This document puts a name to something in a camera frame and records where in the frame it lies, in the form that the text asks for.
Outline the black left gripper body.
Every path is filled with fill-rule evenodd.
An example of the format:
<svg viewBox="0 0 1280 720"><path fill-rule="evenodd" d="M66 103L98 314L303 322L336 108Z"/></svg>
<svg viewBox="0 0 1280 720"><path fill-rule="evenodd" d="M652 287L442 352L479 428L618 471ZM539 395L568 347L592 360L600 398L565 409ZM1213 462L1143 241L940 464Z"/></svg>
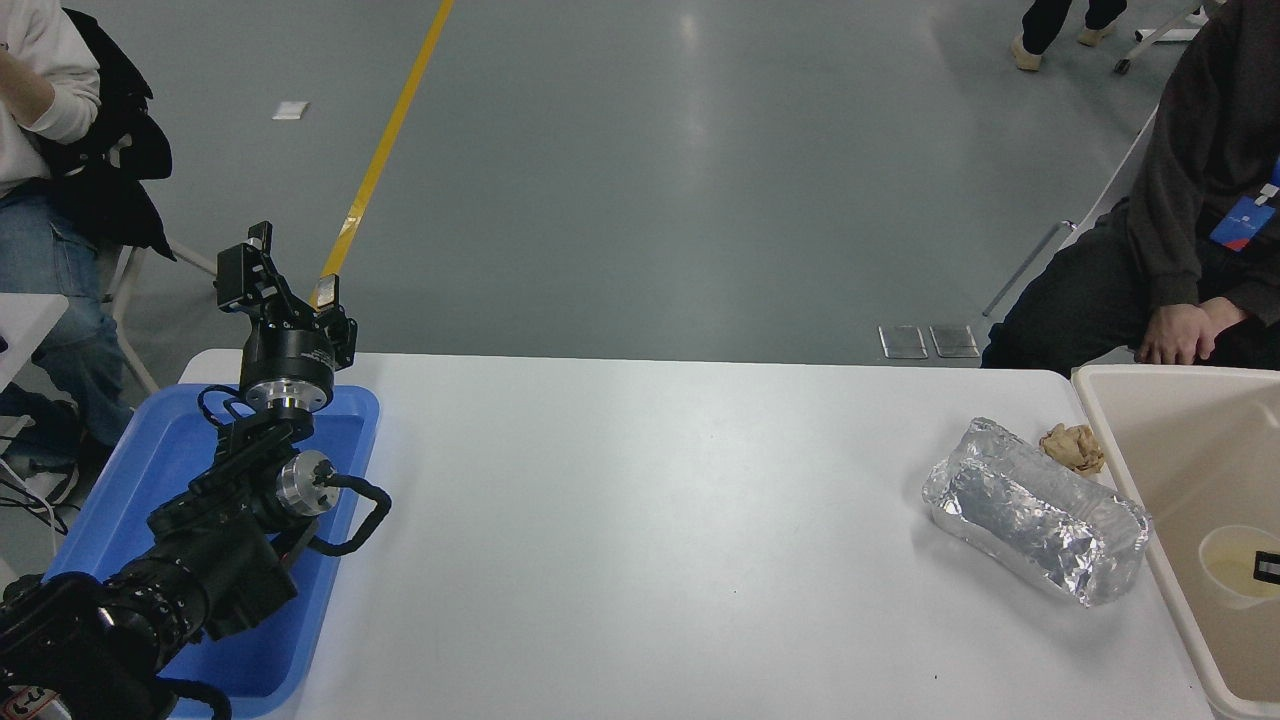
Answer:
<svg viewBox="0 0 1280 720"><path fill-rule="evenodd" d="M242 355L242 389L268 382L301 380L332 392L335 350L319 331L255 325Z"/></svg>

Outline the person's hand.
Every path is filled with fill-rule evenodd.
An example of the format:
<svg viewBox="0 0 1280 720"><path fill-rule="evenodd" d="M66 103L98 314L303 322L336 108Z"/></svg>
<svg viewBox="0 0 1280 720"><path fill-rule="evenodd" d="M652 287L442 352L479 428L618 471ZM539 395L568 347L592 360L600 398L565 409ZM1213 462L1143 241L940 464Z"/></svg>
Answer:
<svg viewBox="0 0 1280 720"><path fill-rule="evenodd" d="M1207 331L1203 333L1204 342L1216 345L1220 337L1230 328L1242 324L1251 318L1251 314L1224 296L1207 299L1198 305L1206 315Z"/></svg>
<svg viewBox="0 0 1280 720"><path fill-rule="evenodd" d="M1220 329L1203 307L1175 304L1157 307L1137 351L1137 361L1151 365L1193 365L1207 360Z"/></svg>

